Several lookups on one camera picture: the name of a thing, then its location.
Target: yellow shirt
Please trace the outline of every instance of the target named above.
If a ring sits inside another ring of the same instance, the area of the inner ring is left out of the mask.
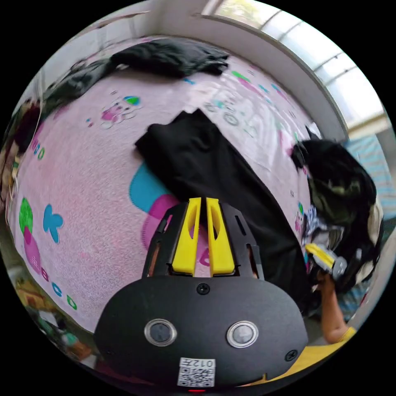
[[[249,385],[258,385],[263,384],[265,382],[276,381],[280,378],[287,377],[289,375],[295,374],[301,370],[312,366],[315,363],[318,363],[322,359],[331,355],[337,349],[341,348],[351,337],[356,334],[356,330],[352,327],[349,327],[345,334],[339,339],[339,341],[335,344],[330,345],[318,345],[318,346],[306,346],[304,350],[301,352],[301,355],[295,361],[292,367],[289,368],[285,372],[285,374],[280,375],[279,377],[270,379],[267,381],[266,379],[261,379],[259,381],[253,382]]]

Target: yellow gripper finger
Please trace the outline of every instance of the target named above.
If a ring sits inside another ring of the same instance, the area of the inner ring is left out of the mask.
[[[317,244],[315,243],[308,243],[305,245],[305,250],[308,253],[313,254],[319,260],[321,260],[324,264],[326,264],[330,269],[333,269],[334,258],[331,257],[328,253],[322,250]]]
[[[219,200],[206,198],[210,275],[228,275],[235,264]]]
[[[172,269],[174,272],[194,276],[197,260],[199,215],[201,212],[201,198],[191,198],[187,207],[186,216],[181,228],[179,241],[174,254]],[[193,236],[190,230],[194,227]]]

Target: pink bed sheet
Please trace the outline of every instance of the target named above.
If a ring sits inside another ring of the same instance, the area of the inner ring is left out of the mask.
[[[220,77],[172,80],[117,71],[40,127],[18,174],[8,220],[33,278],[87,331],[109,299],[138,280],[149,241],[177,200],[149,172],[135,141],[152,123],[203,109],[282,207],[301,241],[307,175],[289,158],[311,122],[299,104],[236,57]],[[202,233],[196,276],[209,276]]]

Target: green circle print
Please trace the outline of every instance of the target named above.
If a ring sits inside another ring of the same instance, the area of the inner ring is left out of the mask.
[[[32,208],[26,198],[23,198],[19,209],[19,226],[21,227],[22,234],[25,232],[25,227],[28,227],[30,233],[33,232]]]

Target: screw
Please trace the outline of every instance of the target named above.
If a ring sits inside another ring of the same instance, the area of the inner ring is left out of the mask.
[[[198,294],[200,294],[201,296],[204,296],[205,294],[208,294],[210,291],[210,287],[209,285],[207,285],[206,283],[200,283],[197,287],[197,292]]]
[[[292,349],[291,351],[286,353],[285,360],[287,362],[291,362],[292,360],[294,360],[296,358],[296,356],[297,356],[297,350]]]

